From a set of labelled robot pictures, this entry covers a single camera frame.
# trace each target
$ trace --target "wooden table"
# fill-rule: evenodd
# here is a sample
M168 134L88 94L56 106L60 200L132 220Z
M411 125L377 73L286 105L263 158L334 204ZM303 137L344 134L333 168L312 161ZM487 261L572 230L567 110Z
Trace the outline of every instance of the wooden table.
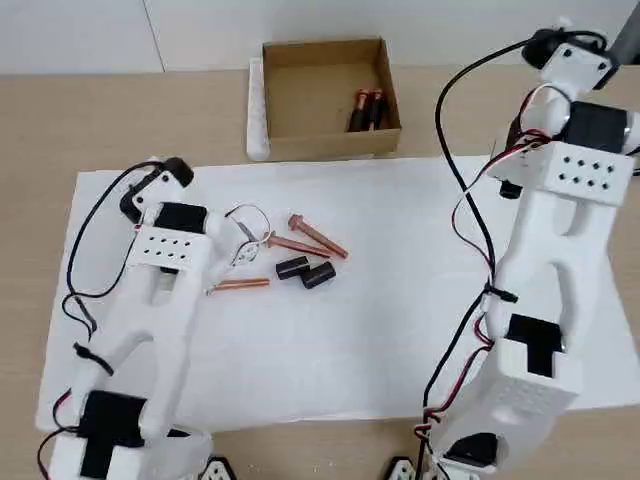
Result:
M440 154L433 107L453 71L395 69L404 127L398 155ZM152 154L180 155L193 165L244 163L246 80L245 71L0 79L2 478L39 478L34 459L41 434L33 419L76 173L125 168ZM488 67L464 80L445 112L453 150L488 152L535 83L534 72L521 66ZM638 85L640 69L627 68L597 99L640 111ZM639 205L634 183L610 246L636 335ZM279 425L215 435L215 442L241 479L374 480L393 455L415 454L411 424ZM637 407L567 415L533 458L499 478L636 479L639 431Z

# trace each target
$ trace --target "copper pin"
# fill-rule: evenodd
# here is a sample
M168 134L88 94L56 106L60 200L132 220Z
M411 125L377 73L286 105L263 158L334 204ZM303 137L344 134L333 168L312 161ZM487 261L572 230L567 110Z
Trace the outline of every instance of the copper pin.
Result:
M289 228L292 231L300 230L302 233L307 235L308 237L314 239L320 245L325 246L327 249L331 250L334 253L337 253L342 258L347 258L349 256L349 252L347 252L344 248L342 248L337 243L329 240L311 225L305 223L302 215L294 214L289 217Z
M267 240L267 247L277 245L278 247L288 248L289 250L295 250L296 252L308 253L310 255L317 255L319 257L329 258L331 252L324 248L314 247L313 245L307 245L306 243L296 242L295 240L289 240L288 238L278 237L276 232L271 232L269 240Z
M207 291L207 295L218 290L238 290L240 288L268 287L271 280L268 278L245 278L238 280L223 280L218 285Z

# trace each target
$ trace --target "cardboard box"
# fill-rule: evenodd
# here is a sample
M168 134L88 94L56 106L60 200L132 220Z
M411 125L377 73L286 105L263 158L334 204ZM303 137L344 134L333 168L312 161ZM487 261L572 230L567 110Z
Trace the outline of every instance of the cardboard box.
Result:
M272 43L262 53L270 160L396 149L400 115L383 39ZM380 130L348 133L360 88L382 88L388 108Z

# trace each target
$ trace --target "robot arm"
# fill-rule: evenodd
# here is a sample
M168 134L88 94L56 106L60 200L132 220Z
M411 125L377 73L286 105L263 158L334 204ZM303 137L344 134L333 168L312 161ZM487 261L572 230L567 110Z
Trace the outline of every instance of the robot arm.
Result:
M559 318L539 319L517 301L486 299L494 344L476 378L431 426L432 464L447 474L434 468L429 478L467 480L509 468L545 440L580 395L580 349L595 320L600 267L633 173L634 159L626 154L640 141L640 116L577 101L604 86L615 60L578 40L533 44L523 56L545 82L532 95L547 97L518 114L505 147L523 131L549 138L487 171L503 182L501 193L507 186L510 198L521 196L494 286L510 300L522 298L528 281L550 264L563 309ZM558 233L554 211L563 203L576 208L568 231Z
M56 439L51 478L176 479L206 465L210 436L172 429L195 313L210 282L252 261L262 240L232 215L180 203L192 179L172 158L120 202L136 236L104 325L85 347L101 361L82 360L73 381L78 427ZM109 376L143 342L153 343L157 367L150 396L109 391Z

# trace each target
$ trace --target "white paper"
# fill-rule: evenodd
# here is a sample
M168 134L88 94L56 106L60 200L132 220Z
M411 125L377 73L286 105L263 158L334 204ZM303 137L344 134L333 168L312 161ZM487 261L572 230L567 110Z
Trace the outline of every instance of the white paper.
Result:
M485 159L458 162L470 178ZM40 390L36 423L41 429L52 428L51 406L81 361L71 345L86 340L85 330L60 310L71 242L116 174L78 176ZM77 289L100 289L122 264L132 237L131 224L118 211L125 188L114 193L87 231L73 272ZM491 179L474 189L499 257L517 202L501 199L497 191ZM450 228L458 192L437 158L196 169L186 202L220 210L255 203L279 233L306 241L286 226L289 214L302 213L350 256L333 260L337 277L310 291L296 278L275 278L270 288L203 298L177 423L220 431L300 419L420 415L425 383L486 277L482 259ZM464 210L460 225L479 238ZM109 239L108 248L96 251L105 244L98 242L100 237ZM292 256L280 248L265 249L232 276L275 277L274 265ZM557 318L555 287L553 272L543 271L529 295L521 297L522 311ZM109 299L91 305L98 321L108 306ZM603 262L601 298L588 342L582 359L585 391L572 408L640 402L638 358L608 261ZM444 398L476 346L467 332L436 384L434 404ZM150 352L149 345L136 350L109 387L145 395L154 380ZM65 412L60 412L62 419Z

